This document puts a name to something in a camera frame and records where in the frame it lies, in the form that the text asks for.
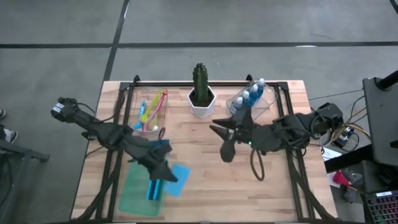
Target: yellow toothbrush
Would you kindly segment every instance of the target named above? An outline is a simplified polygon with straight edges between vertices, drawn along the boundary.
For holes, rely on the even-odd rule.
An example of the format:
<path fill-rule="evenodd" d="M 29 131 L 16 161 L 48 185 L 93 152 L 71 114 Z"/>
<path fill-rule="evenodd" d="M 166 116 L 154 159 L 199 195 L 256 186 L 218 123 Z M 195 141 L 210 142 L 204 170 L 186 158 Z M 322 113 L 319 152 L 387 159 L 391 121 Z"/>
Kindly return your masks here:
<path fill-rule="evenodd" d="M 154 106 L 156 106 L 160 100 L 160 97 L 163 95 L 162 91 L 159 91 L 159 93 L 155 96 L 154 100 L 152 101 L 152 103 L 149 105 L 147 111 L 145 111 L 145 113 L 140 117 L 140 121 L 142 123 L 146 123 L 148 121 L 148 114 L 150 111 L 152 111 L 152 109 L 154 108 Z"/>

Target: keyboard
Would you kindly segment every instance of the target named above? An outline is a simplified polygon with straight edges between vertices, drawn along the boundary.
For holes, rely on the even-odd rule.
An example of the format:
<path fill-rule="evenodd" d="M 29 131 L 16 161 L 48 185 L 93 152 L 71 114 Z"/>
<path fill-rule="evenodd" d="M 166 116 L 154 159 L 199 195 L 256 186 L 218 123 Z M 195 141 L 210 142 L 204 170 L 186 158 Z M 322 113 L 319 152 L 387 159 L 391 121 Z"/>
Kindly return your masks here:
<path fill-rule="evenodd" d="M 398 190 L 369 194 L 365 200 L 374 223 L 398 223 Z"/>

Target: red object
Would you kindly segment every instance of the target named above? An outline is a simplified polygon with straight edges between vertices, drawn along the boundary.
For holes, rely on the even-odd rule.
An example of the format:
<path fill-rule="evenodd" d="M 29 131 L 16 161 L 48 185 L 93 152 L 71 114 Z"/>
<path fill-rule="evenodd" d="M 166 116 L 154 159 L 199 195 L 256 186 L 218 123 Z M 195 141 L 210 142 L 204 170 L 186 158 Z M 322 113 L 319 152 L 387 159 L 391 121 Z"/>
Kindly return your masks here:
<path fill-rule="evenodd" d="M 343 175 L 343 173 L 339 170 L 333 176 L 333 181 L 337 184 L 343 184 L 344 186 L 351 186 L 351 183 L 347 180 L 347 178 Z"/>

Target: potted cactus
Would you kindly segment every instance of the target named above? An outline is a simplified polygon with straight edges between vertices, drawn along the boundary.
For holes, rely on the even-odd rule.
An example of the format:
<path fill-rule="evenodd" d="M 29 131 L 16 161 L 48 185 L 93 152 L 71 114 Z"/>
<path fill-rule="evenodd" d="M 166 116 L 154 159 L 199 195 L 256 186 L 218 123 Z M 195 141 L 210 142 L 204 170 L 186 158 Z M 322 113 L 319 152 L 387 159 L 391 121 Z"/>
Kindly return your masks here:
<path fill-rule="evenodd" d="M 193 88 L 188 94 L 191 103 L 191 112 L 200 118 L 213 113 L 216 95 L 208 86 L 207 69 L 202 63 L 198 63 L 193 69 Z"/>

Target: clear plastic container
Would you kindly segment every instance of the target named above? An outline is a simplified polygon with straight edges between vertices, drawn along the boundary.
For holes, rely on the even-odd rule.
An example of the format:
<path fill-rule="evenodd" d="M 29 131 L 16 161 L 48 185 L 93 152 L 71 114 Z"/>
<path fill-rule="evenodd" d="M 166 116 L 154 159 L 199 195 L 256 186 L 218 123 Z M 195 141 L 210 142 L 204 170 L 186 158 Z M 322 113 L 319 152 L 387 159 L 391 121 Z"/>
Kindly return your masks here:
<path fill-rule="evenodd" d="M 239 91 L 239 93 L 237 93 L 231 99 L 226 101 L 226 107 L 228 108 L 228 111 L 230 114 L 232 114 L 231 113 L 232 102 L 234 102 L 239 96 L 242 96 L 244 91 L 247 90 L 250 92 L 251 87 L 257 83 L 258 83 L 258 80 L 252 81 L 246 87 L 244 87 L 241 91 Z M 268 109 L 270 107 L 270 105 L 272 105 L 276 101 L 277 97 L 278 96 L 277 96 L 276 92 L 271 87 L 269 87 L 267 84 L 264 84 L 264 91 L 261 95 L 261 98 L 259 98 L 256 101 L 256 103 L 251 107 L 251 116 L 252 116 L 253 120 L 255 120 L 266 109 Z"/>
<path fill-rule="evenodd" d="M 167 89 L 159 87 L 139 87 L 134 89 L 134 105 L 130 127 L 134 129 L 133 135 L 140 135 L 148 140 L 156 140 L 159 138 L 160 130 L 164 127 L 167 112 Z M 159 101 L 154 103 L 152 109 L 147 114 L 147 122 L 141 122 L 141 105 L 146 103 L 145 112 L 149 109 L 152 102 L 158 96 Z"/>

